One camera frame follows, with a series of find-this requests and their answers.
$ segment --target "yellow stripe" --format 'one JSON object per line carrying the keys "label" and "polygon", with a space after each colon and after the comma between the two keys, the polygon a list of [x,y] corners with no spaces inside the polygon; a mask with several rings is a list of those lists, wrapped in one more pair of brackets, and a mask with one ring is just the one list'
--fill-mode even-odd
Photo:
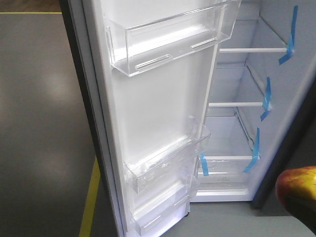
{"label": "yellow stripe", "polygon": [[79,237],[89,237],[92,227],[95,203],[100,181],[100,169],[97,159],[94,160],[87,199],[83,211]]}
{"label": "yellow stripe", "polygon": [[61,12],[28,12],[28,11],[17,11],[17,12],[0,12],[0,14],[61,14]]}

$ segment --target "blue painter's tape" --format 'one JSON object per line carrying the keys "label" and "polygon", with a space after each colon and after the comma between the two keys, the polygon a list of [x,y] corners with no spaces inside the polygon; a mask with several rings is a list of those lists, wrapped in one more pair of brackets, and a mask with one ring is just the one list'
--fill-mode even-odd
{"label": "blue painter's tape", "polygon": [[199,159],[201,160],[202,170],[203,170],[203,176],[208,176],[208,167],[207,162],[204,156],[204,153],[201,153],[199,155]]}
{"label": "blue painter's tape", "polygon": [[260,116],[261,121],[263,121],[268,114],[270,113],[270,110],[272,109],[271,106],[271,80],[270,77],[267,77],[267,88],[265,97],[262,102],[262,107],[265,110],[264,113]]}
{"label": "blue painter's tape", "polygon": [[298,12],[298,6],[295,6],[293,8],[291,34],[290,34],[288,45],[286,48],[286,55],[284,55],[278,60],[280,65],[285,63],[287,60],[289,60],[293,55],[294,45],[295,45],[295,28],[296,28],[297,12]]}
{"label": "blue painter's tape", "polygon": [[253,145],[252,149],[252,159],[249,165],[245,168],[244,173],[249,173],[249,171],[252,169],[252,167],[257,163],[259,159],[259,147],[260,147],[260,129],[257,128],[257,135],[256,135],[256,140],[255,144]]}
{"label": "blue painter's tape", "polygon": [[260,120],[263,121],[269,115],[269,113],[269,110],[264,111],[263,114],[261,114],[260,116]]}

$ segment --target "open refrigerator door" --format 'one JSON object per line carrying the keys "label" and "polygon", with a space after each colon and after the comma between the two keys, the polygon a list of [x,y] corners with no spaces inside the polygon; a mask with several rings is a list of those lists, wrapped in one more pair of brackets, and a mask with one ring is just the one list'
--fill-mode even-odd
{"label": "open refrigerator door", "polygon": [[240,2],[83,2],[127,237],[158,237],[190,211],[218,43],[231,37]]}

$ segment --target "door shelf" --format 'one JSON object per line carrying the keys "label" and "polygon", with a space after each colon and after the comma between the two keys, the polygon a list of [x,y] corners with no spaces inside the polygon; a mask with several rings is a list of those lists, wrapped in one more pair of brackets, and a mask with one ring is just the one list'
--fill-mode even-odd
{"label": "door shelf", "polygon": [[192,175],[192,162],[196,156],[204,151],[209,130],[190,118],[186,136],[179,139],[175,145],[155,155],[143,164],[134,167],[124,164],[127,183],[136,193],[159,183],[168,183],[170,180],[183,180],[186,182],[188,175]]}
{"label": "door shelf", "polygon": [[151,228],[172,215],[196,195],[198,182],[194,177],[192,178],[191,185],[173,188],[158,195],[154,200],[154,207],[148,203],[147,208],[143,208],[137,214],[132,215],[133,226],[140,236],[145,235]]}
{"label": "door shelf", "polygon": [[111,64],[131,77],[231,37],[241,0],[126,27],[106,20]]}

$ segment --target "refrigerator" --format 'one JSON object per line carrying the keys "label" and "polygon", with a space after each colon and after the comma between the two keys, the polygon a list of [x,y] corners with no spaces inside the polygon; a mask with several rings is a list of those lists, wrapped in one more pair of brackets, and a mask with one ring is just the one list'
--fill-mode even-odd
{"label": "refrigerator", "polygon": [[314,81],[316,3],[60,3],[118,236],[264,199]]}

